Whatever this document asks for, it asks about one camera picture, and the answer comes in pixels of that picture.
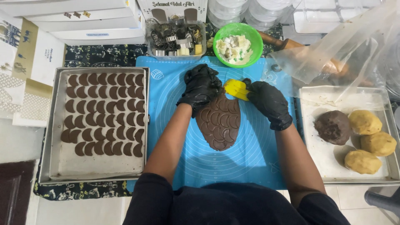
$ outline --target wooden rolling pin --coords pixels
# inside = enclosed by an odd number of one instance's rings
[[[288,48],[304,47],[304,45],[302,45],[298,42],[295,42],[291,39],[288,39],[288,38],[285,40],[279,40],[279,39],[276,39],[276,38],[272,37],[271,35],[268,35],[261,31],[258,31],[258,32],[260,33],[261,38],[264,42],[276,46],[279,50],[288,49]],[[337,61],[336,59],[331,59],[330,62],[325,64],[322,71],[327,72],[327,73],[334,72],[338,76],[344,76],[348,72],[349,67],[347,64],[343,65],[343,67],[341,67],[340,65],[341,65],[341,63],[339,61]]]

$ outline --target gloved hand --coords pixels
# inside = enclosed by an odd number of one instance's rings
[[[292,124],[288,102],[282,93],[267,82],[256,81],[249,85],[247,98],[271,122],[270,128],[282,131]]]
[[[210,103],[221,93],[222,82],[217,77],[218,72],[200,64],[186,72],[184,80],[186,90],[176,105],[187,103],[192,106],[192,118],[196,113]]]

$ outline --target patterned tablecloth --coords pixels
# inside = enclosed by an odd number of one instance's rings
[[[214,37],[218,28],[214,27],[207,19],[207,40]],[[275,38],[282,39],[280,25],[267,31]],[[264,44],[262,57],[274,51],[271,45]],[[208,48],[204,55],[215,56],[212,48]],[[135,66],[136,58],[149,56],[145,44],[125,45],[89,45],[67,46],[65,67],[116,67]],[[132,192],[126,190],[126,181],[110,182],[82,182],[57,185],[40,185],[36,175],[34,193],[48,200],[62,201],[73,199],[95,199],[103,197],[128,197]]]

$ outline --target chocolate dough ball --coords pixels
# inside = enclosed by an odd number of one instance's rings
[[[359,174],[374,174],[382,166],[381,160],[364,150],[355,150],[347,153],[344,158],[344,164],[347,168]]]
[[[396,140],[383,131],[361,137],[361,148],[376,156],[388,156],[396,149]]]
[[[350,116],[350,126],[361,135],[372,135],[382,129],[382,122],[368,110],[355,110]]]
[[[338,110],[322,114],[314,128],[324,141],[334,145],[345,145],[352,133],[348,117]]]

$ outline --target white box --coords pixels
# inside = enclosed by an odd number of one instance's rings
[[[31,16],[125,7],[125,0],[0,0],[0,9],[10,16]]]
[[[176,16],[186,16],[187,20],[206,22],[207,0],[192,0],[191,2],[138,0],[138,3],[146,19],[169,21]]]
[[[67,45],[145,44],[145,22],[142,18],[140,28],[71,30],[50,33]]]
[[[140,26],[140,9],[135,0],[126,0],[126,7],[105,10],[62,12],[51,15],[25,16],[44,31],[97,30],[137,28]]]

